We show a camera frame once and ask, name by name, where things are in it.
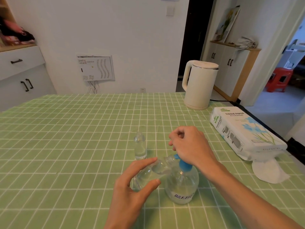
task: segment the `hand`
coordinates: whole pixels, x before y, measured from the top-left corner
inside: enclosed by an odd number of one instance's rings
[[[199,168],[207,178],[215,167],[221,167],[203,132],[195,126],[180,126],[170,133],[169,138],[168,144],[179,157]]]
[[[157,158],[148,158],[134,161],[116,180],[104,228],[130,228],[135,223],[148,196],[161,182],[159,179],[152,180],[139,192],[134,192],[130,188],[130,182],[140,170],[156,160]]]

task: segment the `green checkered tablecloth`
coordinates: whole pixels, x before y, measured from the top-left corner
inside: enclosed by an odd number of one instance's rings
[[[305,177],[287,154],[278,158],[291,177],[260,181],[209,122],[183,104],[184,93],[49,95],[0,114],[0,227],[103,228],[113,184],[134,160],[135,133],[147,138],[148,157],[174,154],[168,134],[179,125],[202,130],[219,161],[248,188],[305,226]],[[164,188],[144,205],[136,228],[244,228],[200,174],[187,205]]]

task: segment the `painting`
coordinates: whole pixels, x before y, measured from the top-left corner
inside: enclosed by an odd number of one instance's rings
[[[237,6],[235,8],[227,9],[222,18],[221,21],[217,27],[217,30],[215,32],[215,35],[213,37],[213,41],[219,41],[219,42],[225,42],[233,23],[239,13],[240,7]]]

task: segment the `plastic water bottle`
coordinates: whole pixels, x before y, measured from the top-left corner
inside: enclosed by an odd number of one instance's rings
[[[133,179],[133,188],[141,190],[147,183],[154,179],[159,179],[171,173],[174,166],[178,166],[178,160],[170,155],[163,160],[158,159],[151,165],[141,170]]]
[[[187,204],[192,200],[199,184],[199,175],[195,167],[180,160],[178,166],[173,166],[170,175],[166,177],[165,192],[177,204]]]
[[[143,133],[137,132],[134,138],[135,141],[135,159],[142,160],[146,158],[145,137]]]

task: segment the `electric kettle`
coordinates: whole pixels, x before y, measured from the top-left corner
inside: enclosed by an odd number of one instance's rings
[[[215,63],[197,60],[187,62],[182,80],[182,88],[186,91],[184,104],[187,107],[203,110],[209,106],[217,72],[218,65]]]

